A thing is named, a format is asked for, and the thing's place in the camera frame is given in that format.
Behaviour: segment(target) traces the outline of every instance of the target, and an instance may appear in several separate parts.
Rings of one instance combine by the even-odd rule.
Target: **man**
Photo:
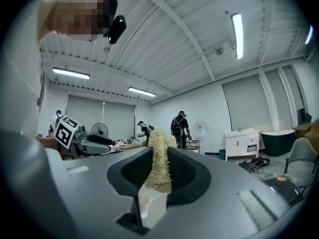
[[[0,128],[36,137],[44,94],[40,46],[48,35],[92,41],[114,19],[116,0],[30,0],[0,52]]]
[[[186,114],[180,111],[178,115],[172,120],[170,124],[171,134],[175,136],[177,147],[185,149],[186,147],[186,134],[184,129],[187,131],[188,139],[191,140],[190,131],[188,128],[187,119],[185,119]]]
[[[146,146],[149,145],[149,139],[150,139],[150,130],[149,130],[149,127],[144,124],[143,121],[140,121],[138,123],[138,125],[141,127],[141,130],[142,130],[142,133],[138,134],[138,137],[143,137],[143,136],[146,136]]]
[[[56,114],[52,117],[51,119],[51,124],[50,124],[50,130],[51,132],[54,132],[57,123],[59,122],[59,120],[63,117],[63,115],[61,114],[60,110],[56,111]]]

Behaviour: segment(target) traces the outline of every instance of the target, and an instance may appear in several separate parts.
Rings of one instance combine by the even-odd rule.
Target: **white corrugated ceiling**
[[[309,24],[293,0],[118,0],[127,29],[110,45],[49,36],[42,45],[51,84],[150,103],[221,77],[308,54]],[[242,14],[244,58],[236,60],[230,15]],[[223,48],[221,55],[216,50]],[[55,75],[52,67],[91,75]],[[156,98],[128,91],[136,87]]]

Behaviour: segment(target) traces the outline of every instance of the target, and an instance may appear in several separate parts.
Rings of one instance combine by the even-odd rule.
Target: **hay bundle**
[[[158,128],[151,132],[149,146],[153,147],[153,164],[145,186],[161,193],[170,193],[171,178],[167,147],[177,147],[176,139],[173,136],[166,136],[164,130]]]

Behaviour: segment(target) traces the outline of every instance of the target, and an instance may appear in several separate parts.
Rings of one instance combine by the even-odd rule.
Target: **roller shade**
[[[274,93],[278,119],[279,130],[291,129],[293,122],[291,118],[290,106],[284,84],[277,70],[266,73],[267,79]]]
[[[112,140],[134,136],[135,106],[104,102],[103,124]],[[88,132],[95,123],[102,122],[103,101],[70,96],[66,115],[85,125]]]
[[[284,73],[285,73],[287,80],[289,82],[290,88],[293,92],[293,96],[294,96],[294,100],[295,100],[295,104],[296,104],[296,109],[298,111],[304,107],[304,103],[303,103],[303,100],[302,100],[302,97],[301,97],[301,94],[300,94],[300,91],[298,88],[298,83],[295,79],[294,73],[293,73],[290,66],[283,67],[283,70],[284,70]]]
[[[223,85],[232,130],[255,128],[272,131],[267,98],[258,75]]]

